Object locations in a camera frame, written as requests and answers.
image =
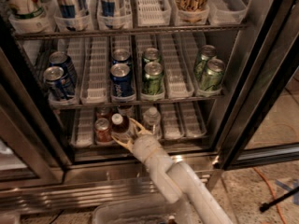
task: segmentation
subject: green can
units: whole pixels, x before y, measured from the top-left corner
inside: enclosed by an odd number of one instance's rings
[[[217,91],[221,88],[225,64],[222,60],[212,59],[207,62],[199,82],[199,90]]]
[[[156,95],[163,92],[164,70],[160,63],[147,63],[142,77],[142,93]]]
[[[142,54],[142,68],[144,69],[147,63],[160,63],[161,59],[159,50],[156,48],[147,48]]]
[[[209,60],[216,58],[216,49],[211,45],[204,45],[197,53],[193,72],[197,82],[200,81],[201,76],[205,70],[206,64]]]

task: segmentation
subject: orange cable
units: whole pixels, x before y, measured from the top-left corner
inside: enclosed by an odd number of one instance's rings
[[[270,192],[272,194],[272,197],[273,199],[276,199],[276,194],[275,192],[273,191],[272,187],[271,187],[271,184],[269,183],[269,181],[267,180],[267,178],[255,167],[253,167],[253,170],[263,179],[263,181],[266,183],[266,185],[268,186],[268,188],[270,189]],[[283,224],[287,224],[284,216],[282,215],[282,212],[281,212],[281,209],[280,209],[280,206],[278,204],[276,204],[276,207],[277,207],[277,210],[278,210],[278,214],[283,222]]]

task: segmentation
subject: refrigerator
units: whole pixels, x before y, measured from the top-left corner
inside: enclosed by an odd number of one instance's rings
[[[249,147],[296,78],[298,0],[207,0],[208,10],[193,23],[180,17],[175,0],[122,0],[119,21],[103,16],[100,0],[86,0],[90,13],[79,28],[76,19],[67,23],[58,15],[52,0],[42,3],[41,31],[36,22],[19,25],[7,1],[0,1],[1,211],[97,206],[157,192],[128,150],[96,142],[99,107],[129,105],[142,123],[143,112],[156,106],[164,150],[173,161],[187,162],[208,189],[226,170],[298,159],[298,140]],[[226,64],[221,88],[212,93],[200,91],[192,71],[204,45],[214,46]],[[148,47],[161,52],[165,69],[164,92],[151,99],[141,79]],[[113,95],[109,77],[112,51],[123,48],[134,64],[134,94],[125,99]],[[56,50],[71,57],[78,74],[75,97],[62,102],[43,78]]]

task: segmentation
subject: floor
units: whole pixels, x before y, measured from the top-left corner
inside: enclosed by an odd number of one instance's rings
[[[266,147],[299,142],[299,72],[294,76],[252,137],[247,148]],[[227,171],[211,191],[214,198],[234,224],[299,223],[299,193],[279,203],[281,216],[275,206],[264,213],[262,203],[273,200],[271,190],[280,197],[299,186],[299,161]],[[93,208],[21,217],[21,224],[91,224]],[[194,214],[194,224],[202,223]]]

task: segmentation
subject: shelf rack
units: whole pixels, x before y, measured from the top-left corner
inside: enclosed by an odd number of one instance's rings
[[[100,36],[116,36],[116,35],[156,35],[181,32],[215,32],[226,30],[243,30],[247,27],[244,24],[234,25],[201,25],[201,26],[161,26],[161,27],[136,27],[125,30],[94,30],[82,32],[55,32],[40,34],[15,34],[18,40],[49,40],[62,38],[78,38],[78,37],[100,37]]]

